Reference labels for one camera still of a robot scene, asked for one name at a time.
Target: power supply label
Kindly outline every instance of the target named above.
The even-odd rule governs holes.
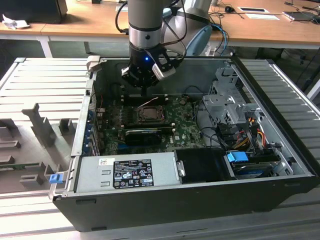
[[[114,162],[113,187],[115,189],[141,188],[153,185],[151,159]]]

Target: computer case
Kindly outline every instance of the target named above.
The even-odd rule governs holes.
[[[66,0],[5,0],[0,4],[2,14],[28,23],[60,24],[68,11]]]

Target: green motherboard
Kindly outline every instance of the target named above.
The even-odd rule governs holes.
[[[163,119],[170,124],[175,124],[175,132],[162,134],[160,144],[128,146],[124,140],[124,135],[128,129],[125,129],[121,124],[122,113],[125,111],[136,112],[137,107],[124,106],[121,101],[110,102],[105,107],[106,119],[104,120],[105,127],[103,130],[105,152],[103,154],[163,153],[182,148],[203,148],[205,143],[201,131],[194,121],[195,111],[193,104],[188,97],[170,97],[166,105],[162,105],[160,108],[163,109]]]

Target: blue drive latch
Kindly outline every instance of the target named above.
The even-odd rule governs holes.
[[[56,173],[51,174],[49,183],[51,184],[63,184],[64,183],[64,174],[63,173]]]
[[[232,151],[227,155],[230,163],[248,162],[248,156],[244,151]]]

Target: wooden desk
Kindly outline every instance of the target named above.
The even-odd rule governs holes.
[[[80,37],[121,37],[116,29],[115,17],[118,4],[102,1],[92,4],[91,0],[66,0],[68,12],[62,24],[47,24],[41,31],[48,36],[80,36]],[[121,12],[118,18],[120,28],[128,27],[128,13]]]
[[[238,7],[264,8],[270,13],[282,14],[282,12],[295,12],[292,6],[284,4],[285,0],[225,0],[225,3],[231,4],[237,13],[243,13]],[[294,0],[294,5],[302,11],[302,6],[314,8],[317,6],[314,2]],[[210,12],[225,12],[225,5],[221,7],[212,7]],[[320,25],[312,22],[302,23],[290,21],[284,15],[276,15],[279,20],[250,19],[245,14],[241,14],[244,19],[237,14],[225,14],[221,19],[223,29],[230,37],[230,45],[248,46],[248,47],[272,47],[273,45],[297,46],[297,48],[320,47]],[[217,17],[212,17],[216,23],[219,23]]]
[[[115,27],[116,3],[103,1],[101,4],[91,4],[90,0],[66,0],[68,13],[62,24],[32,24],[31,28],[10,30],[0,27],[2,39],[38,40],[46,57],[52,57],[50,41],[86,42],[86,52],[89,52],[88,42],[127,43],[128,36],[119,33]],[[284,0],[225,0],[232,4],[238,13],[238,7],[265,8],[270,14],[281,14],[283,11],[295,11],[294,7],[284,4]],[[294,4],[315,7],[314,2],[295,0]],[[211,11],[224,13],[225,6],[212,7]],[[284,15],[277,15],[279,20],[250,19],[242,14],[225,14],[221,19],[223,29],[229,34],[229,45],[239,47],[318,49],[320,47],[320,25],[311,22],[290,22]],[[121,12],[119,26],[128,27],[128,13]],[[211,36],[212,44],[218,44],[222,39],[220,32]]]

